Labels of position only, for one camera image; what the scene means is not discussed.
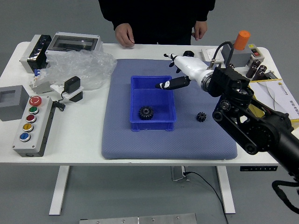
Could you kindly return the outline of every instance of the gray metal block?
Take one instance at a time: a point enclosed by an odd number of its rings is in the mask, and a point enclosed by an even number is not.
[[[29,95],[22,85],[0,88],[0,119],[2,121],[21,119]]]
[[[223,46],[223,49],[221,51],[225,64],[228,61],[230,50],[231,47],[226,44]],[[250,50],[248,45],[245,46],[244,50],[234,49],[233,56],[230,59],[229,63],[233,64],[235,67],[245,67],[251,55],[252,55],[252,51]]]

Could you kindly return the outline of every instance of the green button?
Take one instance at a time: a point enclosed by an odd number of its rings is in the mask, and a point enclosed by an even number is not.
[[[39,112],[39,109],[36,106],[32,106],[30,107],[29,112],[31,114],[37,114]]]

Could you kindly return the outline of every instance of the yellow button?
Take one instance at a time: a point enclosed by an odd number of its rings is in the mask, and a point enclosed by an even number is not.
[[[31,131],[33,130],[33,125],[32,125],[32,124],[29,124],[29,123],[26,123],[26,124],[24,124],[24,126],[23,126],[23,130],[24,130],[25,132],[31,132]]]

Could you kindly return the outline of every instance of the hand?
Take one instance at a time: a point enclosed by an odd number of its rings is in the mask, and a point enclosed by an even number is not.
[[[115,37],[124,47],[134,46],[134,37],[130,24],[122,23],[115,28]]]
[[[204,36],[206,31],[207,31],[206,21],[205,22],[196,21],[196,24],[194,26],[195,33],[192,33],[192,36],[195,38],[196,41],[198,41]]]

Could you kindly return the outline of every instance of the black cable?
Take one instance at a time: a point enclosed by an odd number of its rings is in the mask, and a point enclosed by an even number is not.
[[[64,99],[64,97],[62,96],[62,94],[63,94],[64,92],[65,92],[65,91],[62,91],[62,93],[61,93],[61,98],[62,98],[62,99],[53,102],[53,106],[54,106],[54,107],[57,107],[60,111],[64,111],[64,109],[65,109],[65,104],[63,104],[63,103],[60,102],[61,100]]]
[[[216,190],[212,187],[212,185],[209,184],[209,182],[206,181],[206,180],[205,180],[201,175],[199,175],[198,173],[195,173],[195,172],[184,172],[183,174],[184,174],[185,176],[188,175],[188,174],[196,174],[196,175],[200,176],[201,179],[203,179],[203,180],[204,180],[204,181],[205,181],[205,182],[206,182],[206,183],[213,189],[213,191],[215,192],[215,194],[217,195],[217,197],[218,197],[218,199],[219,199],[219,201],[220,201],[220,204],[221,204],[221,207],[222,207],[222,211],[223,211],[223,215],[224,215],[224,217],[225,217],[226,223],[228,224],[228,219],[227,219],[227,217],[226,217],[226,215],[225,215],[225,210],[224,210],[223,202],[222,202],[222,200],[220,199],[219,195],[217,194]]]
[[[233,52],[234,52],[234,45],[232,44],[232,42],[230,42],[230,41],[225,41],[225,42],[223,42],[222,44],[220,44],[219,47],[218,47],[218,48],[216,49],[216,51],[215,51],[215,54],[214,54],[214,56],[213,56],[213,59],[216,58],[219,49],[220,49],[222,46],[224,46],[225,44],[228,44],[228,45],[230,46],[230,52],[229,52],[229,55],[228,55],[228,60],[226,61],[226,65],[225,65],[226,67],[228,67],[228,66],[229,66],[229,63],[230,63],[230,60],[231,60],[231,58],[232,58],[232,56],[233,56]]]
[[[296,208],[287,198],[286,194],[282,189],[279,188],[279,185],[281,186],[287,186],[287,187],[299,187],[299,183],[297,182],[287,182],[287,181],[274,181],[272,183],[272,188],[277,194],[277,196],[285,203],[285,205],[292,210],[293,212],[299,214],[299,209]]]

